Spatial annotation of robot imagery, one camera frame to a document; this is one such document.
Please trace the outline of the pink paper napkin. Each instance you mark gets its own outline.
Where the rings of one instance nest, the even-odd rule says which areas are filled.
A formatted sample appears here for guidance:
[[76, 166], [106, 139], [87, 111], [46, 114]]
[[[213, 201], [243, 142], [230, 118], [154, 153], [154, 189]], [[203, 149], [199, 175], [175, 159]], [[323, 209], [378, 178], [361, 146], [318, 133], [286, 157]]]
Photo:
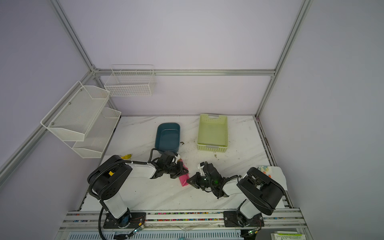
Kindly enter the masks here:
[[179, 175], [179, 180], [180, 180], [182, 187], [185, 187], [188, 185], [187, 180], [189, 179], [189, 170], [184, 165], [184, 162], [182, 160], [180, 160], [179, 163], [181, 164], [181, 171], [180, 171], [180, 175]]

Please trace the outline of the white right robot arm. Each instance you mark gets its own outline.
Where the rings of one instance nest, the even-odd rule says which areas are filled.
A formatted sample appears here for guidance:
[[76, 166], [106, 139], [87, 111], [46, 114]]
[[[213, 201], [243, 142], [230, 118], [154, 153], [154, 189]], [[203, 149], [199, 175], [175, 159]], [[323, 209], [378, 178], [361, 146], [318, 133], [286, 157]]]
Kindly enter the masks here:
[[222, 177], [213, 164], [203, 162], [199, 172], [187, 179], [196, 189], [217, 199], [240, 195], [245, 199], [235, 211], [223, 213], [225, 227], [263, 227], [262, 215], [270, 216], [287, 191], [286, 177], [279, 167], [251, 167], [244, 176]]

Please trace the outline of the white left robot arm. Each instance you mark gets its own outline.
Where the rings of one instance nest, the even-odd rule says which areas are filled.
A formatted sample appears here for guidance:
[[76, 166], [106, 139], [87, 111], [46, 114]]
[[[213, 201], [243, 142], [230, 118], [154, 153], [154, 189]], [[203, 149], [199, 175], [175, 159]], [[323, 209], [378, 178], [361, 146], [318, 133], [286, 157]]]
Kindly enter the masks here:
[[151, 150], [147, 162], [124, 160], [118, 155], [113, 155], [87, 178], [89, 195], [98, 200], [102, 209], [107, 211], [121, 228], [126, 227], [132, 218], [121, 195], [121, 188], [127, 180], [157, 179], [164, 174], [176, 179], [189, 173], [179, 154], [163, 152], [160, 157], [153, 158], [154, 150]]

